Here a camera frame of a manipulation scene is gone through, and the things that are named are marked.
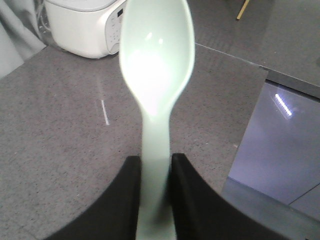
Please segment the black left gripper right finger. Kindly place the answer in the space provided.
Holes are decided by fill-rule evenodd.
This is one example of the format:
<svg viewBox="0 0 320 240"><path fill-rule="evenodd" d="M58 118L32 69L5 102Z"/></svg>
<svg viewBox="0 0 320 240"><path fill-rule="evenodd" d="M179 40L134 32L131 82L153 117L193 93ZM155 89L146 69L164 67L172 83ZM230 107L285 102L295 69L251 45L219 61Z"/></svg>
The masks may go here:
<svg viewBox="0 0 320 240"><path fill-rule="evenodd" d="M281 240L216 193L183 153L171 160L171 204L179 240Z"/></svg>

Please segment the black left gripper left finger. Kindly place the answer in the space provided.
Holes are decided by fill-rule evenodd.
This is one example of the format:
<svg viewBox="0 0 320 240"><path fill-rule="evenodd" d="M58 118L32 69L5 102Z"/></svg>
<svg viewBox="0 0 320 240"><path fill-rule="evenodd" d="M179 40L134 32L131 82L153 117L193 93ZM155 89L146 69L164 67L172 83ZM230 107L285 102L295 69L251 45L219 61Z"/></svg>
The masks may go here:
<svg viewBox="0 0 320 240"><path fill-rule="evenodd" d="M128 156L102 195L48 240L134 240L140 204L141 159Z"/></svg>

